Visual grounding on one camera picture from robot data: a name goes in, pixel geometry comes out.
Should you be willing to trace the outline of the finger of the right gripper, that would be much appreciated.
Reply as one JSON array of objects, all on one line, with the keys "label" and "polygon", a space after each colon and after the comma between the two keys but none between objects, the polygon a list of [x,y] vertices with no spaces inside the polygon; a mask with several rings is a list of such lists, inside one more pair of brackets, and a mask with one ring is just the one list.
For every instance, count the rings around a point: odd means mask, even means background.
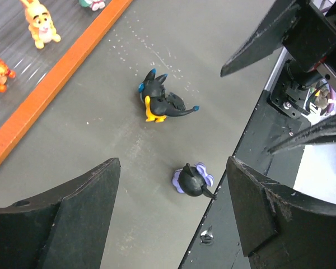
[{"label": "finger of the right gripper", "polygon": [[284,150],[292,150],[306,145],[326,145],[336,143],[336,114],[323,119],[296,135],[269,148],[269,154],[276,154]]}]

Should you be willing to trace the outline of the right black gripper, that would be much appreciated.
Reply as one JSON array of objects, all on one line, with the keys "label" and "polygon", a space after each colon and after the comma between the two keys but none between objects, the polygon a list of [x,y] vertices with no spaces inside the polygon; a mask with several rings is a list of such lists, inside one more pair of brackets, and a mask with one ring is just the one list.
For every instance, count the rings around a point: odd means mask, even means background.
[{"label": "right black gripper", "polygon": [[235,73],[283,45],[300,72],[323,63],[336,69],[336,1],[326,13],[312,1],[274,1],[246,42],[222,66],[220,76]]}]

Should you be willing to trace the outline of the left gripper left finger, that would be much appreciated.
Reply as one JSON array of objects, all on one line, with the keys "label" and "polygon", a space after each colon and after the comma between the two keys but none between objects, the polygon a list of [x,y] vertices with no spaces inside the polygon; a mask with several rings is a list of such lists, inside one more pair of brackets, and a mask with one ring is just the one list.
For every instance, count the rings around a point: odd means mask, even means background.
[{"label": "left gripper left finger", "polygon": [[0,208],[0,268],[99,268],[119,179],[114,157]]}]

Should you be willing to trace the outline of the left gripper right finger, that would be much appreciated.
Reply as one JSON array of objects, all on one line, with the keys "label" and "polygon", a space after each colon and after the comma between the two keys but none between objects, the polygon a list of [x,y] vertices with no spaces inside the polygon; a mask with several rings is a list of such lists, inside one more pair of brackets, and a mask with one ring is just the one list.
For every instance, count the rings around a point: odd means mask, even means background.
[{"label": "left gripper right finger", "polygon": [[336,268],[336,205],[226,164],[242,253],[251,268]]}]

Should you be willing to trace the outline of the black purple small toy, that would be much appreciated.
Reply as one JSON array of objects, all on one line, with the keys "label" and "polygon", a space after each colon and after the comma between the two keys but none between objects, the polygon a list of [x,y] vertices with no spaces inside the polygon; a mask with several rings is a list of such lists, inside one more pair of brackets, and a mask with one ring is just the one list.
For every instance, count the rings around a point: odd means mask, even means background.
[{"label": "black purple small toy", "polygon": [[208,189],[213,186],[214,177],[207,173],[207,168],[202,162],[195,165],[186,163],[181,169],[174,171],[171,182],[178,193],[185,193],[191,197],[204,195],[216,199],[216,195]]}]

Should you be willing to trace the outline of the black spiky toy figure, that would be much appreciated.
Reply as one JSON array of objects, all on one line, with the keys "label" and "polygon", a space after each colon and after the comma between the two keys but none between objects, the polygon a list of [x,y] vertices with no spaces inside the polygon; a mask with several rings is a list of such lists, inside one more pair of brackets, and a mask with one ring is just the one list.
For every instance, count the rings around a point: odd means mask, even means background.
[{"label": "black spiky toy figure", "polygon": [[182,117],[200,108],[195,105],[187,109],[184,100],[173,92],[166,93],[164,82],[167,73],[156,76],[153,68],[139,84],[137,91],[144,104],[146,122],[162,123],[167,117]]}]

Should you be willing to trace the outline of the pink rabbit toy figure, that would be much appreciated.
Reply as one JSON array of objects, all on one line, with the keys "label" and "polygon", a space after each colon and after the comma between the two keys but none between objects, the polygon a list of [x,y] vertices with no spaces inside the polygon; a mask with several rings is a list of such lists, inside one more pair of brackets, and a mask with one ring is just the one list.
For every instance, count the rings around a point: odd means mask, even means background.
[{"label": "pink rabbit toy figure", "polygon": [[92,11],[101,10],[106,6],[104,0],[79,0],[78,2],[80,6],[90,8]]}]

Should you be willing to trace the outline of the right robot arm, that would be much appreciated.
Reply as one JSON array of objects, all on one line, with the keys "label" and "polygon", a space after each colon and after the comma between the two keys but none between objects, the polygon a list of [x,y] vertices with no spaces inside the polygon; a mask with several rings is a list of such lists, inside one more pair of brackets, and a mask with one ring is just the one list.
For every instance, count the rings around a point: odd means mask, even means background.
[{"label": "right robot arm", "polygon": [[222,66],[235,73],[285,48],[270,102],[292,119],[311,112],[310,89],[336,93],[336,1],[321,10],[313,1],[275,1],[256,30]]}]

